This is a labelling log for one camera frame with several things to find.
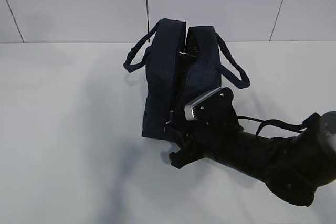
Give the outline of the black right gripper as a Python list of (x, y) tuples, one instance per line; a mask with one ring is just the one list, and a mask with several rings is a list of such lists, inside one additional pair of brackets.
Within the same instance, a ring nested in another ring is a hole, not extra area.
[(224, 164), (222, 151), (234, 137), (242, 131), (238, 124), (222, 123), (218, 126), (198, 124), (187, 130), (176, 129), (174, 125), (166, 124), (164, 131), (170, 141), (179, 150), (169, 154), (170, 164), (182, 168), (203, 158), (209, 158)]

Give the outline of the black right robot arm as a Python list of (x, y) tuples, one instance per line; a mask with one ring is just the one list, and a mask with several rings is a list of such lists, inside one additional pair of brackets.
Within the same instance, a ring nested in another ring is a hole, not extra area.
[(172, 122), (166, 133), (179, 151), (169, 155), (176, 168), (209, 158), (263, 182), (278, 198), (309, 206), (316, 190), (335, 180), (335, 112), (313, 114), (297, 136), (265, 138), (247, 133), (237, 116)]

